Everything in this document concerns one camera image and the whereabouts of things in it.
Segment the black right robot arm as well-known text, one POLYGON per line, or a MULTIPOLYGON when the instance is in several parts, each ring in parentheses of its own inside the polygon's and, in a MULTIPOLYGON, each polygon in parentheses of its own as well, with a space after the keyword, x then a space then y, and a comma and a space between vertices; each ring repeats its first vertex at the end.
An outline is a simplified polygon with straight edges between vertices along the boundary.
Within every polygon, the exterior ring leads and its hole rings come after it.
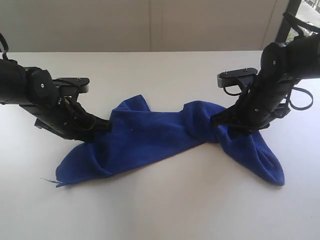
POLYGON ((230 138, 250 135, 266 129, 275 119, 284 118, 291 109, 304 111, 293 105, 292 91, 312 94, 296 85, 303 79, 320 76, 320 36, 318 34, 297 38, 290 43, 272 42, 264 48, 260 70, 242 68, 221 72, 217 84, 226 89, 238 86, 240 92, 234 105, 211 116, 213 127, 228 127, 230 138))

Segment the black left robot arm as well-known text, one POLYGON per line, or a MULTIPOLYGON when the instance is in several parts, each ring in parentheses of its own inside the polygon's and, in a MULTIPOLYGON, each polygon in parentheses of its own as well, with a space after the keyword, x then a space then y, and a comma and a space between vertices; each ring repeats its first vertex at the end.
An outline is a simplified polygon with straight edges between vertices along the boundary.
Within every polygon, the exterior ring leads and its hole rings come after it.
POLYGON ((0 61, 0 103, 18 105, 35 120, 35 127, 63 139, 92 142, 96 133, 112 130, 112 122, 87 112, 78 96, 88 92, 87 77, 53 79, 48 70, 0 61))

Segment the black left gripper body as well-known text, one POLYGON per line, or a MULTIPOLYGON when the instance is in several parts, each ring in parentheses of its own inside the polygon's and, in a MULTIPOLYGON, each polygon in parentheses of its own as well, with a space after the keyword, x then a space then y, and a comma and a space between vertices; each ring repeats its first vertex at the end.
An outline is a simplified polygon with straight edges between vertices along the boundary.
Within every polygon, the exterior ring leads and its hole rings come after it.
POLYGON ((38 67, 21 67, 19 77, 27 101, 19 106, 36 117, 34 125, 37 128, 67 140, 94 140, 96 116, 77 102, 79 94, 60 95, 50 73, 38 67))

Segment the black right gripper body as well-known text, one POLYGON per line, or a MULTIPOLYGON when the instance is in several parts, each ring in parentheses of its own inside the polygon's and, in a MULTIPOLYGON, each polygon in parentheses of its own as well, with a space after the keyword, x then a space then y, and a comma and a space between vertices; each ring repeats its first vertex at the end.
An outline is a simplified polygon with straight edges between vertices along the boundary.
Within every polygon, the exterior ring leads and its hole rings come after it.
POLYGON ((228 127, 258 130, 268 125, 273 112, 298 83, 287 73, 287 46, 269 44, 262 52, 261 69, 248 93, 239 98, 228 116, 228 127))

